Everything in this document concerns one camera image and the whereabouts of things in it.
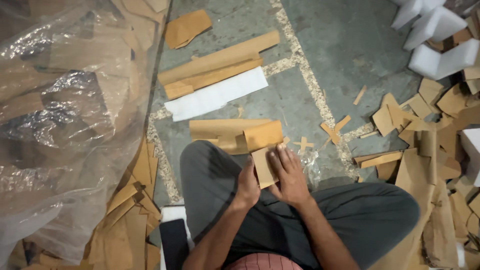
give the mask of plastic bag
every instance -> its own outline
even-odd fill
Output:
[[[303,174],[305,175],[305,179],[307,179],[307,186],[309,190],[317,190],[318,183],[322,178],[320,167],[316,161],[319,156],[318,152],[319,150],[313,149],[298,152],[300,163],[303,168]]]
[[[137,151],[167,10],[119,4],[0,1],[0,268],[25,237],[79,264]]]

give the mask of pink striped shirt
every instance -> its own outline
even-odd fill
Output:
[[[230,264],[227,270],[302,270],[290,259],[269,253],[253,253]]]

